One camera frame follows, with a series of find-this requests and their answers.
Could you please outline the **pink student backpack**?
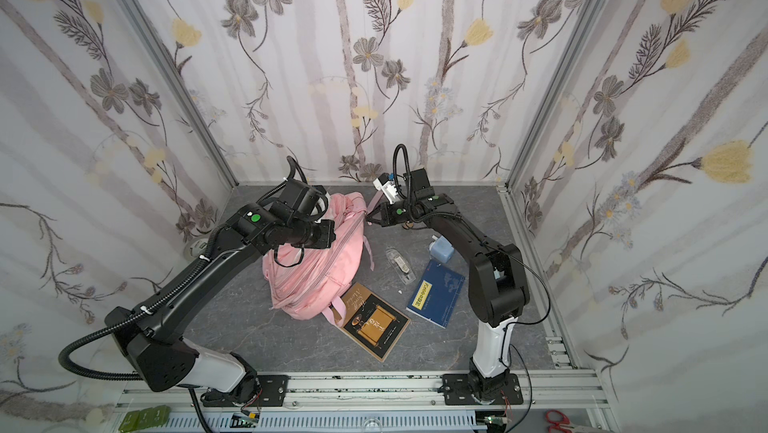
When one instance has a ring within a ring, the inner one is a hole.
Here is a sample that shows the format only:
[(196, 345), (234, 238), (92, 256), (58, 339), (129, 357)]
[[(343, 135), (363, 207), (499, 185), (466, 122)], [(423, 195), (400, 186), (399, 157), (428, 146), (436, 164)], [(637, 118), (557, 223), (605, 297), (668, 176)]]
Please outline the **pink student backpack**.
[(297, 320), (318, 315), (340, 327), (348, 307), (342, 296), (350, 288), (370, 243), (364, 234), (368, 205), (360, 192), (334, 193), (324, 215), (334, 224), (336, 239), (328, 249), (284, 245), (267, 256), (262, 271), (270, 286), (272, 307)]

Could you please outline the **brown black book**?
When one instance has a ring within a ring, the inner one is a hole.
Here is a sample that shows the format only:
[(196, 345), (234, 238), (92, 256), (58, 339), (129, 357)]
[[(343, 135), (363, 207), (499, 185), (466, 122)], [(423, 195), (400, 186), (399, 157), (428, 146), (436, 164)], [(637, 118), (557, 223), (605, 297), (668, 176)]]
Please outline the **brown black book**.
[(410, 319), (360, 283), (331, 301), (326, 319), (379, 362), (384, 362)]

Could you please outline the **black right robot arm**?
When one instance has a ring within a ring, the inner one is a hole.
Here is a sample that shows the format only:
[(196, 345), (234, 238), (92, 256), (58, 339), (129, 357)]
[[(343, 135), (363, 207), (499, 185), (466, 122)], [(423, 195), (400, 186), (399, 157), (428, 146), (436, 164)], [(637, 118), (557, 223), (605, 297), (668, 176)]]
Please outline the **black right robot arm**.
[(411, 168), (405, 145), (395, 147), (392, 166), (392, 172), (374, 181), (380, 198), (366, 220), (381, 227), (420, 224), (446, 238), (459, 253), (468, 266), (469, 304), (479, 320), (468, 393), (477, 403), (489, 404), (496, 397), (511, 401), (511, 333), (522, 323), (531, 300), (527, 275), (533, 270), (516, 245), (492, 239), (459, 211), (450, 196), (436, 193), (426, 170)]

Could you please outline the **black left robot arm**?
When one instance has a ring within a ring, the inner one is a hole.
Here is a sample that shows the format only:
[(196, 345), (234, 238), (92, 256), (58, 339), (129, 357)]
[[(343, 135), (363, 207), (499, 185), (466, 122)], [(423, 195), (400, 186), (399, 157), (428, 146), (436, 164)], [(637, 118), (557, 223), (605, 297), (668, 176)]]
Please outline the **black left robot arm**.
[[(295, 158), (287, 163), (287, 177), (215, 227), (203, 252), (181, 273), (135, 307), (112, 310), (103, 329), (61, 350), (59, 365), (88, 379), (142, 381), (154, 392), (204, 387), (233, 403), (257, 396), (262, 387), (253, 367), (234, 353), (194, 345), (185, 331), (240, 272), (264, 256), (276, 255), (281, 246), (300, 251), (332, 246), (335, 232), (324, 217), (330, 205), (325, 190), (309, 184)], [(77, 350), (105, 337), (115, 341), (131, 372), (98, 371), (73, 360)]]

